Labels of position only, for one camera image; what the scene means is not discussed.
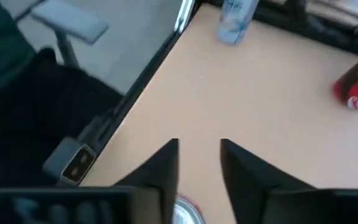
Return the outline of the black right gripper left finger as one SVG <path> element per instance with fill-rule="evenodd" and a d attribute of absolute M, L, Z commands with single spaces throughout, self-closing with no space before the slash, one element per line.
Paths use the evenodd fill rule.
<path fill-rule="evenodd" d="M 179 140 L 110 187 L 0 189 L 0 224 L 171 224 Z"/>

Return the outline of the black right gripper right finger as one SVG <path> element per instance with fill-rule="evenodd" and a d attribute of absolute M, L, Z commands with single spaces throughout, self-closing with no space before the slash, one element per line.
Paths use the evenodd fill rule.
<path fill-rule="evenodd" d="M 358 224 L 358 189 L 317 189 L 229 139 L 220 156 L 237 224 Z"/>

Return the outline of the white blue Celsius can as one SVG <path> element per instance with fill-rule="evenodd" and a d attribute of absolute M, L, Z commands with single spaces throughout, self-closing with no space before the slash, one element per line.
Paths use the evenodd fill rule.
<path fill-rule="evenodd" d="M 259 0 L 224 0 L 217 37 L 230 44 L 239 44 L 253 18 Z"/>

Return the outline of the black aluminium table frame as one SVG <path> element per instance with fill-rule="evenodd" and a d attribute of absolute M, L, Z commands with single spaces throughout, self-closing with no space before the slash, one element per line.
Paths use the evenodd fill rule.
<path fill-rule="evenodd" d="M 221 7 L 224 0 L 181 0 L 174 28 L 134 80 L 121 102 L 96 117 L 80 134 L 96 155 L 145 89 L 202 4 Z M 321 43 L 358 54 L 358 0 L 260 0 L 254 19 Z"/>

